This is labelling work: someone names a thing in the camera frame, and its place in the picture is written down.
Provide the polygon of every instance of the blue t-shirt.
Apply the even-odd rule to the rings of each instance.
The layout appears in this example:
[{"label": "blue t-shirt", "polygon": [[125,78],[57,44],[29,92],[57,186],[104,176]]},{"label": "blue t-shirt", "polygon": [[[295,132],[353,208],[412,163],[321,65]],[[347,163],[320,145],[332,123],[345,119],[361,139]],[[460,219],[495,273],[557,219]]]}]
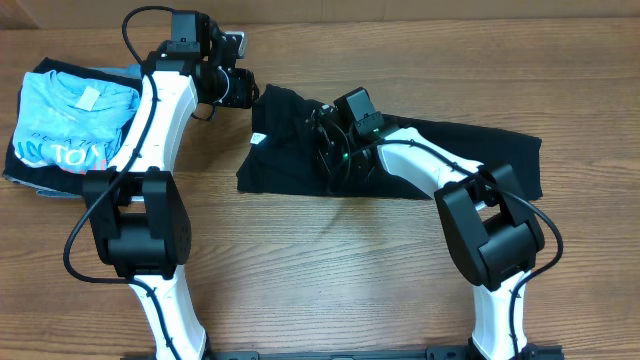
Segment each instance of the blue t-shirt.
[{"label": "blue t-shirt", "polygon": [[18,159],[73,173],[106,169],[140,105],[135,89],[55,70],[26,73],[20,97],[13,135]]}]

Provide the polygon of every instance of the black cable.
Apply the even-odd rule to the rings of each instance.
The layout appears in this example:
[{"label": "black cable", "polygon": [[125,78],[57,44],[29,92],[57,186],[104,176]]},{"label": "black cable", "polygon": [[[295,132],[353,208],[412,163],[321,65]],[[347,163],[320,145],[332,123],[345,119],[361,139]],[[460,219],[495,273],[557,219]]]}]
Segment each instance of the black cable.
[{"label": "black cable", "polygon": [[[374,142],[372,144],[369,144],[367,146],[364,146],[358,150],[356,150],[355,152],[351,153],[349,155],[349,158],[351,158],[353,155],[359,154],[367,149],[371,149],[380,145],[390,145],[390,144],[400,144],[400,145],[409,145],[409,146],[415,146],[419,149],[422,149],[426,152],[428,152],[429,154],[435,156],[436,158],[438,158],[439,160],[441,160],[443,163],[445,163],[447,166],[449,166],[450,168],[452,168],[453,170],[459,171],[467,176],[475,176],[476,174],[474,174],[473,172],[461,167],[460,165],[458,165],[456,162],[449,160],[447,157],[445,157],[444,155],[440,154],[439,152],[437,152],[436,150],[432,149],[431,147],[425,145],[425,144],[421,144],[418,142],[415,142],[413,140],[380,140],[377,142]],[[514,350],[514,357],[515,360],[520,359],[520,350],[518,349],[518,338],[516,336],[516,330],[515,330],[515,320],[514,320],[514,311],[515,311],[515,305],[516,305],[516,298],[518,296],[518,292],[520,291],[520,289],[529,281],[531,281],[533,278],[539,276],[540,274],[544,273],[545,271],[551,269],[553,266],[555,266],[558,261],[560,261],[560,258],[562,257],[562,253],[564,251],[564,242],[562,240],[562,235],[560,234],[560,230],[558,230],[558,227],[556,226],[556,224],[553,223],[553,221],[544,213],[542,212],[542,210],[538,209],[535,205],[529,203],[527,200],[517,196],[516,194],[513,194],[509,191],[503,190],[501,189],[497,184],[492,183],[491,181],[488,181],[482,177],[479,176],[475,176],[476,180],[479,181],[482,185],[491,188],[493,191],[498,192],[500,194],[502,194],[503,196],[508,196],[511,199],[517,201],[518,203],[520,203],[521,205],[525,206],[526,208],[528,208],[529,210],[533,211],[534,214],[536,214],[545,224],[547,224],[547,226],[549,227],[549,229],[551,229],[551,232],[553,233],[553,235],[556,238],[556,242],[558,243],[558,250],[556,251],[556,255],[553,257],[553,259],[551,259],[551,261],[549,261],[547,264],[545,264],[544,266],[540,267],[539,269],[536,269],[535,271],[531,272],[529,275],[527,275],[524,279],[521,279],[516,286],[513,288],[513,291],[511,292],[511,298],[509,301],[509,331],[511,332],[511,340],[513,342],[513,350]]]},{"label": "black cable", "polygon": [[196,120],[204,120],[204,121],[211,121],[211,119],[213,119],[213,116],[216,114],[216,111],[218,111],[218,107],[215,105],[212,105],[213,108],[211,109],[211,113],[209,114],[209,116],[207,116],[207,118],[201,118],[200,116],[196,115],[195,112],[191,113],[191,117],[196,119]]},{"label": "black cable", "polygon": [[171,338],[169,337],[169,332],[167,331],[167,326],[166,326],[166,323],[164,321],[164,315],[162,314],[162,308],[160,307],[160,302],[158,301],[158,298],[155,295],[155,292],[154,292],[155,290],[154,289],[152,289],[149,285],[147,285],[147,284],[145,284],[145,283],[143,283],[141,281],[138,281],[136,279],[95,278],[95,277],[82,275],[82,274],[80,274],[79,272],[77,272],[73,268],[73,266],[71,265],[71,259],[70,259],[70,257],[71,257],[71,247],[73,246],[73,242],[75,241],[76,237],[78,236],[78,233],[80,232],[80,229],[82,229],[82,226],[87,222],[87,220],[89,219],[89,216],[91,215],[91,213],[93,213],[93,211],[95,211],[96,207],[102,201],[104,201],[104,199],[107,198],[113,192],[113,190],[120,184],[122,179],[124,179],[126,173],[131,169],[131,167],[133,166],[135,160],[140,155],[140,150],[142,149],[142,146],[144,144],[144,140],[147,137],[147,134],[149,133],[149,129],[151,128],[151,123],[153,121],[153,117],[154,117],[155,112],[156,112],[156,107],[157,107],[157,103],[158,103],[158,89],[156,87],[156,83],[153,80],[152,74],[150,72],[147,72],[147,70],[145,68],[145,65],[144,65],[144,62],[142,61],[140,56],[138,56],[138,54],[134,50],[133,46],[131,45],[131,42],[129,41],[129,36],[127,35],[127,25],[129,23],[129,20],[135,14],[140,13],[142,11],[146,11],[146,10],[163,10],[163,11],[169,11],[169,12],[173,13],[174,9],[166,7],[166,6],[143,6],[143,7],[140,7],[140,8],[137,8],[137,9],[131,11],[124,18],[124,21],[122,22],[122,37],[124,38],[124,43],[127,45],[127,48],[131,52],[131,55],[133,55],[133,57],[136,59],[138,64],[140,64],[140,67],[142,69],[141,71],[143,72],[143,75],[147,76],[147,79],[149,79],[149,83],[151,85],[152,97],[151,97],[151,109],[149,110],[149,117],[147,119],[147,122],[144,125],[142,133],[140,134],[140,139],[138,140],[138,143],[136,144],[136,147],[131,152],[131,158],[129,159],[127,164],[122,168],[122,171],[116,176],[116,178],[111,182],[111,184],[109,184],[107,189],[102,194],[100,194],[100,196],[98,196],[98,198],[96,199],[96,201],[93,204],[91,204],[91,206],[87,209],[87,211],[84,213],[84,215],[82,215],[82,217],[80,217],[80,220],[78,220],[78,222],[74,226],[73,230],[71,230],[71,233],[69,234],[69,238],[67,239],[67,242],[66,242],[66,244],[64,246],[64,253],[63,253],[62,259],[63,259],[63,262],[64,262],[64,267],[65,267],[65,269],[67,269],[67,272],[69,272],[69,274],[71,276],[75,277],[76,279],[78,279],[80,281],[84,281],[84,282],[88,282],[88,283],[94,283],[94,284],[132,284],[132,285],[136,285],[136,286],[139,286],[139,287],[143,288],[147,292],[147,296],[151,298],[151,300],[153,302],[153,305],[156,308],[156,312],[158,314],[158,320],[159,320],[159,323],[160,323],[160,329],[162,331],[162,335],[164,336],[164,338],[165,338],[165,340],[167,342],[166,346],[171,350],[171,353],[176,358],[176,360],[180,360],[180,355],[178,354],[178,351],[176,350],[175,346],[173,345],[173,342],[171,341]]},{"label": "black cable", "polygon": [[258,87],[258,84],[256,84],[256,80],[255,78],[253,79],[253,97],[252,97],[252,103],[255,103],[258,98],[260,97],[260,88]]},{"label": "black cable", "polygon": [[[322,118],[324,120],[327,120],[327,122],[329,124],[331,124],[334,128],[336,128],[338,130],[338,132],[340,132],[340,134],[342,135],[342,137],[344,138],[344,143],[345,145],[347,145],[347,154],[351,154],[351,145],[349,145],[349,138],[347,138],[347,134],[344,133],[344,131],[342,131],[342,129],[340,129],[340,126],[338,126],[338,124],[336,124],[335,122],[331,121],[330,119],[324,117]],[[342,164],[344,164],[344,161],[340,163],[340,165],[338,166],[338,168],[336,169],[336,171],[338,171],[340,169],[340,166],[342,166]],[[331,181],[333,180],[333,174],[335,172],[332,172],[331,175],[329,176],[329,181],[327,186],[329,187],[329,189],[331,188]],[[340,184],[340,191],[342,191],[344,189],[344,187],[347,185],[347,181],[349,180],[349,175],[351,174],[351,156],[347,157],[347,172],[344,176],[344,178],[342,178],[342,183]]]}]

